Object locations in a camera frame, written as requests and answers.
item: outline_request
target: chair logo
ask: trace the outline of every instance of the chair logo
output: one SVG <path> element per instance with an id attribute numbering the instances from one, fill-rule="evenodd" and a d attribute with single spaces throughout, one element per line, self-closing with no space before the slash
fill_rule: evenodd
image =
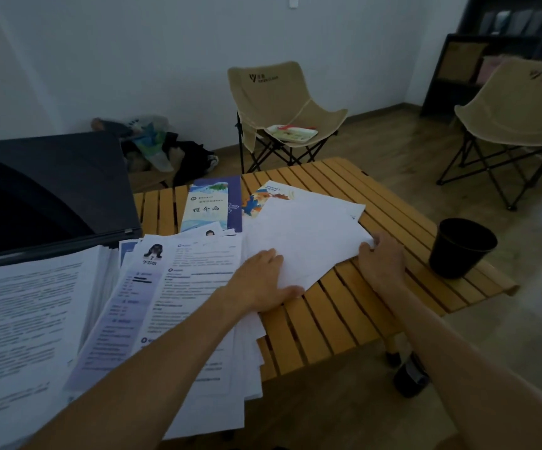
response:
<path id="1" fill-rule="evenodd" d="M 279 78 L 278 75 L 274 75 L 272 77 L 267 77 L 264 74 L 248 74 L 250 76 L 250 80 L 252 80 L 252 83 L 265 83 L 265 82 L 271 82 L 272 80 L 277 80 Z"/>
<path id="2" fill-rule="evenodd" d="M 542 75 L 542 71 L 537 71 L 536 69 L 530 71 L 530 79 L 531 80 L 537 79 L 540 75 Z"/>

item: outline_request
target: slatted tabletop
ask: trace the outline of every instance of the slatted tabletop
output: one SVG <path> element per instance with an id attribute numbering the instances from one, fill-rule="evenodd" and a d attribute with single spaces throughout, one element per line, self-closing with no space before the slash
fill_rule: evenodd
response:
<path id="1" fill-rule="evenodd" d="M 314 193 L 365 204 L 359 223 L 367 231 L 385 230 L 406 248 L 406 284 L 439 316 L 453 313 L 519 286 L 486 261 L 465 278 L 443 279 L 428 267 L 436 224 L 343 158 L 242 175 L 242 197 L 267 180 Z M 134 194 L 146 234 L 178 231 L 187 186 Z M 304 367 L 361 344 L 402 331 L 380 297 L 369 287 L 352 259 L 335 266 L 304 296 L 261 315 L 267 336 L 258 340 L 265 364 L 263 380 Z"/>

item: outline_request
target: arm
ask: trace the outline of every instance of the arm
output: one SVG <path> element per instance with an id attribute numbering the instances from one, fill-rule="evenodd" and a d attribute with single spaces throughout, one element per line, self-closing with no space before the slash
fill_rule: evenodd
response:
<path id="1" fill-rule="evenodd" d="M 148 449 L 162 439 L 196 376 L 225 334 L 252 311 L 302 295 L 277 289 L 283 262 L 275 250 L 248 259 L 225 287 L 46 424 L 24 447 Z"/>
<path id="2" fill-rule="evenodd" d="M 402 247 L 374 234 L 377 246 L 360 247 L 365 279 L 402 323 L 466 446 L 542 448 L 542 392 L 486 359 L 404 284 Z"/>

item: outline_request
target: folding camping chair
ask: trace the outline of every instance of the folding camping chair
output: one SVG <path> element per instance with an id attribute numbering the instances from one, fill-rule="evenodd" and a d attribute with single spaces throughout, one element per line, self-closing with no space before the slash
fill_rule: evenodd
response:
<path id="1" fill-rule="evenodd" d="M 237 130 L 240 138 L 241 172 L 244 169 L 244 147 L 252 157 L 248 173 L 261 170 L 261 164 L 275 154 L 288 166 L 315 160 L 328 137 L 346 119 L 346 109 L 327 112 L 317 105 L 306 88 L 305 76 L 296 62 L 265 67 L 232 67 L 227 71 L 230 89 L 237 105 Z M 293 125 L 313 128 L 319 133 L 307 143 L 282 142 L 265 128 L 273 125 Z M 255 155 L 256 141 L 262 151 Z M 301 155 L 294 149 L 304 149 Z"/>
<path id="2" fill-rule="evenodd" d="M 498 194 L 510 211 L 517 210 L 517 204 L 527 189 L 537 185 L 542 176 L 542 162 L 537 170 L 527 177 L 518 162 L 542 153 L 542 62 L 510 59 L 498 67 L 477 96 L 467 105 L 455 107 L 456 116 L 464 126 L 462 147 L 456 153 L 440 179 L 444 185 L 481 172 L 487 172 Z M 477 139 L 502 145 L 502 150 L 485 156 Z M 523 149 L 524 154 L 513 152 Z M 468 161 L 471 151 L 479 159 Z M 507 155 L 508 159 L 489 164 L 488 159 Z M 481 163 L 483 168 L 444 180 L 458 157 L 460 167 Z M 510 202 L 496 180 L 493 169 L 512 164 L 523 181 L 518 196 Z"/>

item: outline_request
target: forearm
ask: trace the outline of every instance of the forearm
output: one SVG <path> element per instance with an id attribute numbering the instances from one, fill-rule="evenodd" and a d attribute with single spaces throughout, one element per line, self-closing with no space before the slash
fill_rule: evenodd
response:
<path id="1" fill-rule="evenodd" d="M 542 392 L 490 362 L 405 287 L 383 291 L 470 448 L 542 446 Z"/>
<path id="2" fill-rule="evenodd" d="M 217 289 L 192 316 L 71 403 L 26 448 L 154 448 L 207 359 L 242 314 L 224 288 Z"/>

